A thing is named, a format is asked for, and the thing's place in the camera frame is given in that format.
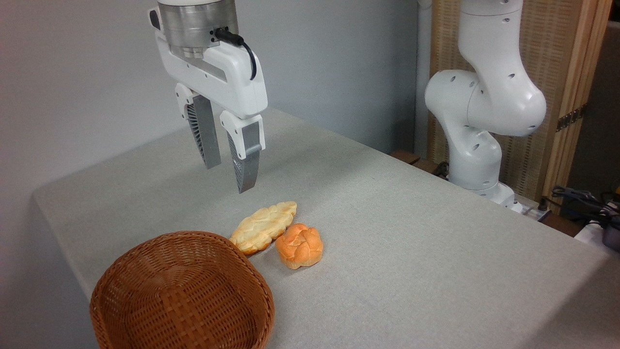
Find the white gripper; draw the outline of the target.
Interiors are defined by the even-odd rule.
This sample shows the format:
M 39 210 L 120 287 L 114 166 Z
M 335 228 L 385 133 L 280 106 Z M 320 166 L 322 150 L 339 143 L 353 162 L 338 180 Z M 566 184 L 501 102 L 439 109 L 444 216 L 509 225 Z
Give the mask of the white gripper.
M 182 118 L 188 121 L 206 168 L 221 164 L 211 101 L 226 111 L 220 122 L 227 132 L 238 192 L 253 188 L 259 174 L 261 151 L 265 149 L 262 116 L 268 107 L 265 80 L 258 58 L 256 75 L 245 48 L 221 43 L 208 47 L 202 58 L 188 58 L 170 46 L 162 31 L 155 41 L 167 73 L 175 87 Z

